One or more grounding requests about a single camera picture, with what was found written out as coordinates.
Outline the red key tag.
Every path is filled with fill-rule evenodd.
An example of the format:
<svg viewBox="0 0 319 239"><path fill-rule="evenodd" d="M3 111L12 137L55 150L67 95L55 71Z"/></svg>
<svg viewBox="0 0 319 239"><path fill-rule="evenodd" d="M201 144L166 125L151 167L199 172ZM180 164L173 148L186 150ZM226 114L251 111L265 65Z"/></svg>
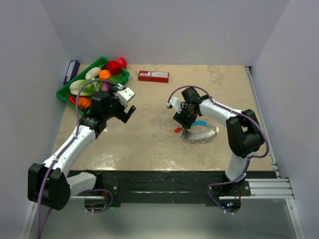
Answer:
<svg viewBox="0 0 319 239"><path fill-rule="evenodd" d="M178 127L174 130L175 133L179 133L180 131L182 131L182 128L181 127Z"/></svg>

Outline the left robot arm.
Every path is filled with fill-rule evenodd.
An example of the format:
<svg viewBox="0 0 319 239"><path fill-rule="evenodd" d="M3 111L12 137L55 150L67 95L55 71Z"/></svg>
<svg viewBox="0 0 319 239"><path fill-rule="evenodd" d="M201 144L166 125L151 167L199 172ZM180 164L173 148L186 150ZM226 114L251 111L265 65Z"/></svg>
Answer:
<svg viewBox="0 0 319 239"><path fill-rule="evenodd" d="M135 96L130 88L116 93L97 92L92 99L89 111L77 123L74 131L64 144L42 164L34 163L27 175L27 197L30 201L55 210L63 209L69 199L82 192L99 195L103 183L89 171L69 176L69 172L82 152L93 143L106 128L107 121L117 118L126 123L135 111L125 108Z"/></svg>

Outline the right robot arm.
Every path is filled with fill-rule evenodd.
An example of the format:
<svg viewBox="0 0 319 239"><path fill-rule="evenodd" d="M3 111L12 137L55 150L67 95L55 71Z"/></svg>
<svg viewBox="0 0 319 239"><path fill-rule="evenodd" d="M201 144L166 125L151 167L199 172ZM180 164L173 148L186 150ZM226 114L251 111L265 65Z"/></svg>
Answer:
<svg viewBox="0 0 319 239"><path fill-rule="evenodd" d="M170 95L167 108L175 109L173 119L184 129L190 129L197 117L211 118L227 130L228 144L232 157L225 176L228 180L213 183L221 186L226 195L232 196L239 191L239 181L245 178L252 158L263 158L268 155L269 142L261 129L257 117L252 110L237 110L219 103L203 88L182 86L174 90L184 89L183 100Z"/></svg>

